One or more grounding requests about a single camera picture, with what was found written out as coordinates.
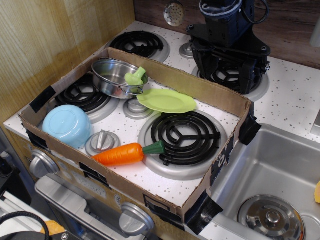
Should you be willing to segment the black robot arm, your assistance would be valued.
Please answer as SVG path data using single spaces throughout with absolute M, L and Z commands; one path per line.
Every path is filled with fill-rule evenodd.
M 248 95 L 262 82 L 270 67 L 270 47 L 257 38 L 254 25 L 266 20 L 269 8 L 255 19 L 253 0 L 202 0 L 204 24 L 191 24 L 193 58 L 200 77 Z

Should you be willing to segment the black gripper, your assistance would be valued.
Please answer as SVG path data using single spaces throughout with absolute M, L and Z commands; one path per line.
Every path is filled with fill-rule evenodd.
M 251 57 L 253 59 L 247 59 L 239 68 L 239 92 L 250 94 L 270 69 L 271 49 L 253 33 L 253 26 L 262 23 L 269 11 L 258 21 L 253 9 L 202 9 L 201 13 L 205 23 L 186 28 L 192 38 L 198 40 L 198 46 L 192 46 L 192 53 L 200 75 L 206 80 L 214 79 L 220 61 L 214 51 L 222 52 L 221 57 L 230 60 Z

